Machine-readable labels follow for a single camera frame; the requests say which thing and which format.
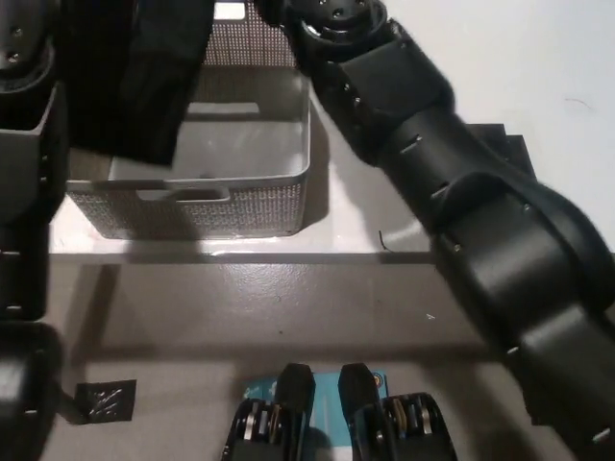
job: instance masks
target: black towel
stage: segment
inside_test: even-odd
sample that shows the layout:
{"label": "black towel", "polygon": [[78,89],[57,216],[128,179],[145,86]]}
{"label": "black towel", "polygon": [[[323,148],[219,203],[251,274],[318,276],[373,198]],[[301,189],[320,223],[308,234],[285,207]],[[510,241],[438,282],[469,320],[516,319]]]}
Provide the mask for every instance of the black towel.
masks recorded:
{"label": "black towel", "polygon": [[215,0],[64,0],[56,47],[74,146],[171,164]]}

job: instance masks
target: small black object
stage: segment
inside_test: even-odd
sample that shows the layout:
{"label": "small black object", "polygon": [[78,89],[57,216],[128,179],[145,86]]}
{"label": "small black object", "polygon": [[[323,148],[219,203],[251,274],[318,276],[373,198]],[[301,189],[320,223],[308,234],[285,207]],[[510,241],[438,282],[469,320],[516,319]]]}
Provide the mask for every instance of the small black object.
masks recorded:
{"label": "small black object", "polygon": [[468,125],[468,131],[482,141],[494,154],[507,163],[536,178],[528,147],[522,135],[506,134],[504,124]]}
{"label": "small black object", "polygon": [[135,398],[136,380],[82,383],[75,391],[75,402],[91,425],[132,421]]}

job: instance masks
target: black tape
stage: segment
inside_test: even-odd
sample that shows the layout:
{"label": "black tape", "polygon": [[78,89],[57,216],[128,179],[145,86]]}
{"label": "black tape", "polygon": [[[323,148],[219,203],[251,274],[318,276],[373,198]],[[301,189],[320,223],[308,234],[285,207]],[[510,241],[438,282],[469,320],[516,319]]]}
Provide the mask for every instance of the black tape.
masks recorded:
{"label": "black tape", "polygon": [[75,391],[75,403],[91,425],[132,421],[135,399],[136,380],[82,383]]}

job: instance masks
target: gray surface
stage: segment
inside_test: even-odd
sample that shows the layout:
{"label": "gray surface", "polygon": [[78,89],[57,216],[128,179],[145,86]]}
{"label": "gray surface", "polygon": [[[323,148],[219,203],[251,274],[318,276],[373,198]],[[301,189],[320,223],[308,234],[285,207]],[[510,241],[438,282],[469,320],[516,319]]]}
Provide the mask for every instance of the gray surface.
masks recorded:
{"label": "gray surface", "polygon": [[392,393],[433,393],[461,461],[572,459],[531,427],[430,266],[56,265],[51,291],[65,388],[136,378],[138,389],[131,423],[58,421],[44,461],[217,460],[241,383],[290,360],[317,371],[364,360]]}

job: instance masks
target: black fabric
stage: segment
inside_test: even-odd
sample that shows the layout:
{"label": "black fabric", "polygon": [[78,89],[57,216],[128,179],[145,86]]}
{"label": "black fabric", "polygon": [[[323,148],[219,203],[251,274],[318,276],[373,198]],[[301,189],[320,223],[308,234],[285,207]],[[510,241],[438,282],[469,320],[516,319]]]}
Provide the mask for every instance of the black fabric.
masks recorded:
{"label": "black fabric", "polygon": [[74,146],[170,164],[214,0],[67,0],[56,33]]}

